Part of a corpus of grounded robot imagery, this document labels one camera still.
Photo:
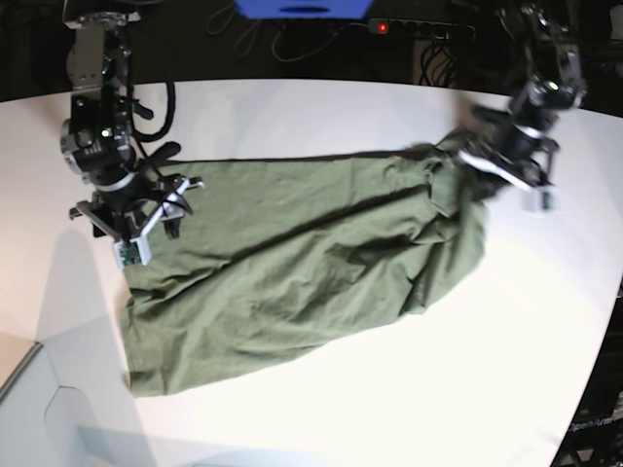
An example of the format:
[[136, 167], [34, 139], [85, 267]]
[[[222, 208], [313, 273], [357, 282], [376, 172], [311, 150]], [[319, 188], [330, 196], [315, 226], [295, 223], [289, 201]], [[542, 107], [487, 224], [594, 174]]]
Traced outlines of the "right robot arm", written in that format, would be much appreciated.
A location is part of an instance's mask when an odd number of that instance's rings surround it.
[[140, 20], [139, 8], [130, 1], [68, 1], [63, 7], [63, 22], [74, 30], [75, 43], [67, 65], [70, 116], [62, 126], [60, 150], [70, 169], [94, 188], [91, 199], [71, 207], [68, 216], [87, 218], [94, 236], [110, 236], [123, 245], [157, 223], [177, 238], [182, 218], [192, 211], [183, 193], [201, 183], [159, 170], [181, 151], [179, 143], [165, 141], [176, 110], [170, 78], [165, 79], [163, 126], [151, 134], [135, 127], [135, 117], [154, 116], [134, 95], [128, 26]]

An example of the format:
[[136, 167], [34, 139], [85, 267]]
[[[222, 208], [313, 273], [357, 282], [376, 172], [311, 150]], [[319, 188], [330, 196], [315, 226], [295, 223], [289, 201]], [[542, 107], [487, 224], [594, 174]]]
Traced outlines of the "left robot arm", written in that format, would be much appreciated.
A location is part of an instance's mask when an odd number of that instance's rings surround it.
[[586, 93], [579, 47], [546, 1], [501, 1], [496, 13], [515, 54], [512, 91], [503, 109], [471, 105], [478, 128], [460, 130], [462, 144], [446, 153], [469, 171], [476, 198], [493, 198], [511, 186], [547, 211], [554, 205], [551, 175], [560, 150], [550, 133]]

